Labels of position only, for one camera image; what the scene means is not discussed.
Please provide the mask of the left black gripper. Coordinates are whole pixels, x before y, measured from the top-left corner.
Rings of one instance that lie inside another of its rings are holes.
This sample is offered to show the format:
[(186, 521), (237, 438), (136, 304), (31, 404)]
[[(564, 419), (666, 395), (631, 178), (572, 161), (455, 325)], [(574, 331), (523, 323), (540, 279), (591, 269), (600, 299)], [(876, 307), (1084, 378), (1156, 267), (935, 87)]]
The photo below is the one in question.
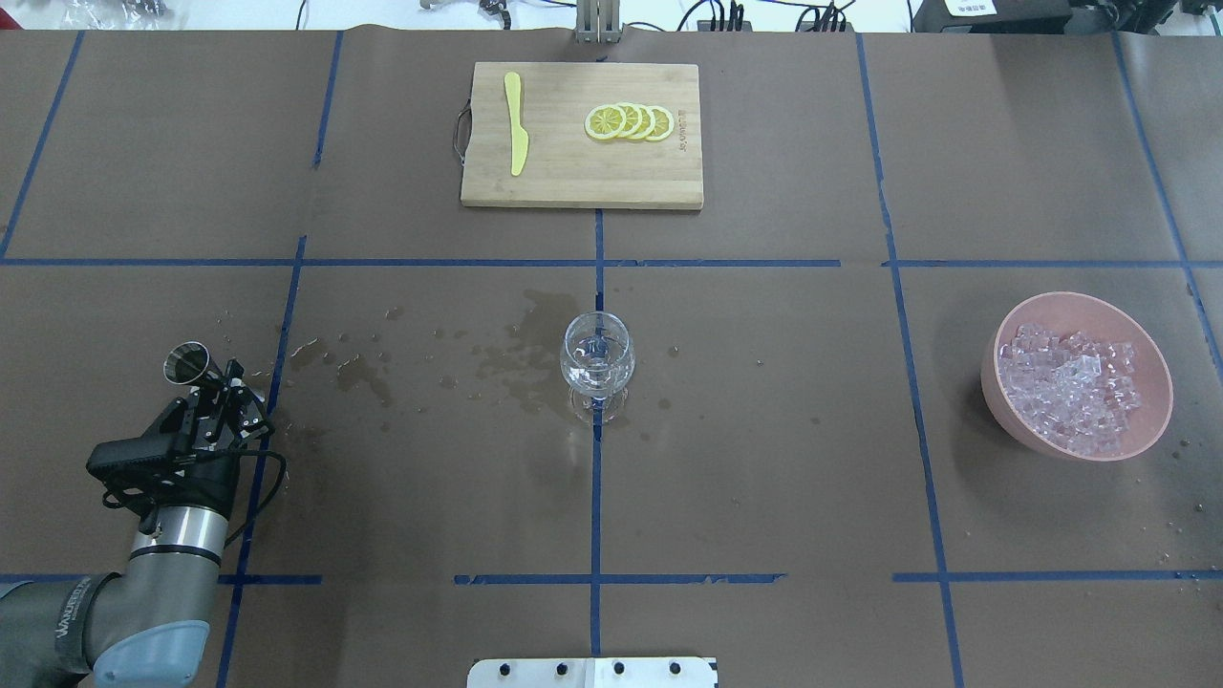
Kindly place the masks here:
[(147, 426), (144, 436), (176, 434), (187, 453), (171, 469), (150, 475), (161, 499), (232, 499), (241, 461), (272, 436), (264, 397), (245, 382), (245, 367), (227, 360), (227, 375), (209, 365), (191, 380), (192, 391), (176, 398)]

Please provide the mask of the white arm mounting base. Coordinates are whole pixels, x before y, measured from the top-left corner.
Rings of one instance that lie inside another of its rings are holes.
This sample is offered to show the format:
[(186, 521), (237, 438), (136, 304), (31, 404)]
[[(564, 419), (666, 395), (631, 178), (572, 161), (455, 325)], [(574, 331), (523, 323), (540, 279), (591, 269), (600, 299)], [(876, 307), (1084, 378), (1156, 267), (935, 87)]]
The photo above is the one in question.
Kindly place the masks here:
[(700, 656), (490, 657), (467, 687), (718, 687), (715, 660)]

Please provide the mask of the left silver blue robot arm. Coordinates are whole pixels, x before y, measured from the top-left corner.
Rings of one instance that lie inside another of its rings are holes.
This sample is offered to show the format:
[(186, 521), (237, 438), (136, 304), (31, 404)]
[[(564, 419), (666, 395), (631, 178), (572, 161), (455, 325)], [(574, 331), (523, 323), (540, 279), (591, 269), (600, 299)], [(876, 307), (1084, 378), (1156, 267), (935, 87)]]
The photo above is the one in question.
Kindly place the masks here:
[(245, 367), (201, 341), (171, 349), (164, 378), (187, 393), (86, 464), (103, 502), (137, 517), (127, 568), (6, 584), (5, 687), (187, 687), (201, 671), (241, 464), (274, 428)]

